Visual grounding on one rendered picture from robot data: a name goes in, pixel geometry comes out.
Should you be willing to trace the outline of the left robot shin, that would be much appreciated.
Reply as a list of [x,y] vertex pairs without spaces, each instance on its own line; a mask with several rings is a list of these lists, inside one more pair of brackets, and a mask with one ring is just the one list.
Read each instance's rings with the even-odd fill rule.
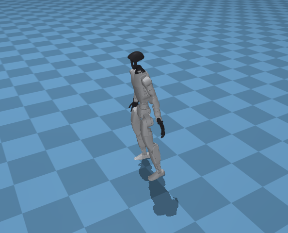
[[153,146],[153,151],[151,152],[148,149],[148,152],[149,152],[151,161],[154,164],[154,167],[155,167],[156,171],[158,172],[158,174],[161,173],[161,167],[160,167],[161,158],[160,158],[159,146],[158,145],[154,145]]

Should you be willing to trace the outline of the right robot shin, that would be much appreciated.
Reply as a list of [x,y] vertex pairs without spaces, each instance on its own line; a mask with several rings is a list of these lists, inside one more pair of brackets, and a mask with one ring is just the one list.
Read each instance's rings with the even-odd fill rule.
[[136,138],[137,138],[137,141],[138,141],[138,145],[139,145],[139,147],[140,147],[140,149],[142,151],[142,154],[146,155],[146,146],[145,146],[143,140],[139,139],[137,136],[136,136]]

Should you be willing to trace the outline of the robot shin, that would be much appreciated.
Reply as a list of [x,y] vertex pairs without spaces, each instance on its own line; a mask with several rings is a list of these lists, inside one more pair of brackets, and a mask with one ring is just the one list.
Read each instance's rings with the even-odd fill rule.
[[158,145],[154,145],[153,146],[153,151],[151,152],[148,149],[148,152],[149,152],[151,161],[154,164],[154,167],[155,167],[156,171],[158,172],[158,174],[161,173],[161,167],[160,167],[161,158],[160,158],[159,146]]
[[140,147],[140,149],[142,151],[142,154],[146,155],[146,146],[145,146],[143,140],[139,139],[137,136],[136,136],[136,138],[137,138],[137,141],[138,141],[138,145],[139,145],[139,147]]

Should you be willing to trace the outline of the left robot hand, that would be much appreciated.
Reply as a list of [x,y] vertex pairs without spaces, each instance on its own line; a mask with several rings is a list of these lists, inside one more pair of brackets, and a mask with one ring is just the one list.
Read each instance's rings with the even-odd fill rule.
[[160,118],[157,118],[157,122],[158,122],[158,124],[160,125],[160,128],[161,128],[161,138],[163,138],[165,136],[163,121],[161,121]]

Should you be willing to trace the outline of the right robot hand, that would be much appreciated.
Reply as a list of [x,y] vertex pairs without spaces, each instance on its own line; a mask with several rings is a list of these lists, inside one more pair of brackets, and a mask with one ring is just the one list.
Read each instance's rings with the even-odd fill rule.
[[[138,101],[139,102],[139,101]],[[138,104],[138,102],[134,102],[134,99],[133,99],[133,102],[131,103],[131,105],[129,106],[129,108],[132,106],[133,107],[136,107]],[[132,108],[131,108],[131,111],[132,111]]]

